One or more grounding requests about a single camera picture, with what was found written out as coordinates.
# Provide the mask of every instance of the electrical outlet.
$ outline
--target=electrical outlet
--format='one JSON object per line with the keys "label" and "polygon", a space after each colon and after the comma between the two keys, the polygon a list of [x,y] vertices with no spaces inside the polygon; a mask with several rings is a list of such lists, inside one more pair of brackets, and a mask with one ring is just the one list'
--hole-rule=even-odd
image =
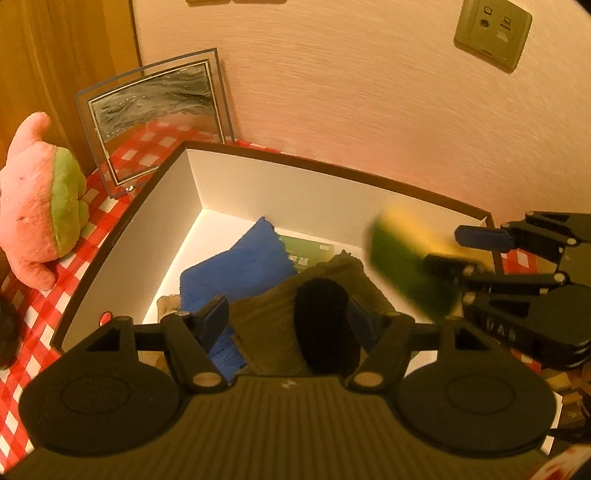
{"label": "electrical outlet", "polygon": [[530,13],[508,0],[465,0],[454,40],[458,47],[512,72],[531,20]]}

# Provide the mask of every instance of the green booklet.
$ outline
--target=green booklet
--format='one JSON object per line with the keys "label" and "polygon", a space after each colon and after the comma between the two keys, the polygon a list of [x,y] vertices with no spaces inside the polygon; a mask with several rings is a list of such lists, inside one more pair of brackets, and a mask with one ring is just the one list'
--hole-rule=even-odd
{"label": "green booklet", "polygon": [[317,263],[328,262],[335,254],[334,245],[285,235],[279,235],[279,239],[298,273]]}

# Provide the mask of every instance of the yellow sponge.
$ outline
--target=yellow sponge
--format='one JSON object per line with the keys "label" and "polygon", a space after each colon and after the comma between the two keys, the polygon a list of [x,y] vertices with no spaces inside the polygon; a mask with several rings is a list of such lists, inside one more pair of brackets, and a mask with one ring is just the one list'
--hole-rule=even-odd
{"label": "yellow sponge", "polygon": [[417,215],[390,208],[369,232],[369,261],[404,297],[436,322],[457,305],[460,291],[451,282],[428,273],[423,260],[428,254],[471,258],[492,266],[490,252],[458,245],[453,232],[430,228]]}

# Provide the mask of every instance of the pink plush toy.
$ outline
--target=pink plush toy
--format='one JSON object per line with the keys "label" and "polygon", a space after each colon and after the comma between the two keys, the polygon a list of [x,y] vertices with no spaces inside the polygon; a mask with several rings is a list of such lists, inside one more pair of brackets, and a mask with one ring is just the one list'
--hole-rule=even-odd
{"label": "pink plush toy", "polygon": [[50,290],[56,276],[45,265],[74,248],[88,222],[80,200],[86,179],[72,153],[41,137],[51,120],[29,116],[18,128],[0,171],[0,247],[25,285]]}

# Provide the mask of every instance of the blue cloth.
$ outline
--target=blue cloth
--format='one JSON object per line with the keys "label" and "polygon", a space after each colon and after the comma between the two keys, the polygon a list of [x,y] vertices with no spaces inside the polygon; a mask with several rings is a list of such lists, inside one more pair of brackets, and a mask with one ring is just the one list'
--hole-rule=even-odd
{"label": "blue cloth", "polygon": [[[263,217],[230,249],[186,269],[180,279],[180,309],[198,312],[216,295],[229,301],[265,293],[296,273],[273,226]],[[246,365],[229,325],[208,356],[230,381]]]}

